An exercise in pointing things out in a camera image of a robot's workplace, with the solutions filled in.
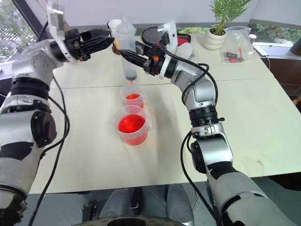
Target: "measuring cup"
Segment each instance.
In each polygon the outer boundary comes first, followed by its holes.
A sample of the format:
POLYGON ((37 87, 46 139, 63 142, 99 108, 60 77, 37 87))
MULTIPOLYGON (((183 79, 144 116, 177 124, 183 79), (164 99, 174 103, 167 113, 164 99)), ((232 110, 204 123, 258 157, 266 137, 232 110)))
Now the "measuring cup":
POLYGON ((117 49, 120 49, 120 46, 119 46, 119 40, 116 37, 116 31, 117 31, 117 28, 121 25, 121 23, 122 23, 122 20, 119 20, 119 19, 110 20, 107 23, 107 26, 111 31, 111 35, 112 35, 112 37, 114 37, 113 45, 117 49))
POLYGON ((121 88, 120 93, 125 105, 136 105, 141 108, 144 107, 143 99, 146 99, 146 96, 143 95, 141 86, 128 84, 121 88))
POLYGON ((139 145, 147 137, 146 114, 139 106, 127 105, 120 108, 110 122, 129 145, 139 145))

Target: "table surface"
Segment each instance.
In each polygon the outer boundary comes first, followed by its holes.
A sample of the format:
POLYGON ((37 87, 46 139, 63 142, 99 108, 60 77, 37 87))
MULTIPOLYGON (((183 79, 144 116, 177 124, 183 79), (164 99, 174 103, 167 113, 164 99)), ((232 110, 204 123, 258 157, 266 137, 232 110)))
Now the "table surface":
MULTIPOLYGON (((234 167, 250 177, 300 171, 301 117, 274 78, 217 81, 217 111, 234 155, 234 167)), ((187 182, 180 165, 180 146, 190 120, 173 84, 143 85, 148 115, 155 127, 138 146, 125 144, 109 123, 123 106, 120 87, 64 89, 71 131, 61 153, 49 193, 187 182)), ((59 90, 50 95, 59 100, 59 90)), ((51 106, 58 137, 63 116, 51 106)), ((40 193, 57 149, 42 160, 31 193, 40 193)), ((194 181, 206 177, 193 168, 184 150, 187 172, 194 181)))

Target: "potted plant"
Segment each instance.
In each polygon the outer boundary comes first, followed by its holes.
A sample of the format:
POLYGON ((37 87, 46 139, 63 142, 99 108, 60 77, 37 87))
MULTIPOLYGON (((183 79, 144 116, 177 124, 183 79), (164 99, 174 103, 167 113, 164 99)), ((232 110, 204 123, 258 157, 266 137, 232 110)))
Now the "potted plant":
POLYGON ((232 20, 242 15, 250 0, 213 0, 209 5, 214 12, 216 24, 211 27, 205 36, 204 46, 208 50, 220 49, 226 39, 225 27, 232 20))

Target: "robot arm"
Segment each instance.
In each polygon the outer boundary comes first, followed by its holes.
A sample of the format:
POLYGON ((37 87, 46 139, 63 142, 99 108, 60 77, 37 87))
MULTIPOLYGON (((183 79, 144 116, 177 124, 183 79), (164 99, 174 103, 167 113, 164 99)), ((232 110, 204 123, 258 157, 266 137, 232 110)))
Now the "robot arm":
MULTIPOLYGON (((169 40, 174 36, 175 30, 163 31, 163 42, 160 44, 170 44, 169 40)), ((193 83, 183 97, 192 124, 191 133, 196 139, 191 144, 192 160, 195 169, 208 178, 223 225, 295 225, 248 176, 232 166, 231 148, 221 123, 224 119, 217 117, 215 109, 214 85, 206 76, 198 80, 204 70, 193 66, 193 63, 179 60, 176 56, 167 57, 164 46, 149 48, 136 42, 136 49, 149 59, 128 51, 121 51, 121 54, 152 75, 161 74, 166 65, 164 77, 170 78, 182 92, 193 83)))
MULTIPOLYGON (((63 43, 69 55, 86 61, 90 54, 113 42, 110 32, 66 32, 63 43)), ((0 112, 0 222, 10 226, 22 219, 25 199, 35 179, 46 145, 56 137, 48 92, 52 71, 68 62, 56 41, 41 41, 24 51, 13 64, 11 96, 0 112)))

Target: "window frame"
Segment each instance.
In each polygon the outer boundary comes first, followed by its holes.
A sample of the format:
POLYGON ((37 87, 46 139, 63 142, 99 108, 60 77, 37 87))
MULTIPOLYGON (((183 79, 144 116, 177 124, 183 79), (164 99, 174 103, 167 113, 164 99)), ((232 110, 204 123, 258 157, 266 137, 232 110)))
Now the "window frame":
MULTIPOLYGON (((37 17, 34 15, 25 0, 11 0, 15 7, 19 10, 24 20, 27 22, 29 27, 32 29, 34 34, 38 37, 39 33, 43 29, 43 25, 39 22, 37 17)), ((51 38, 48 32, 44 32, 42 40, 51 38)))

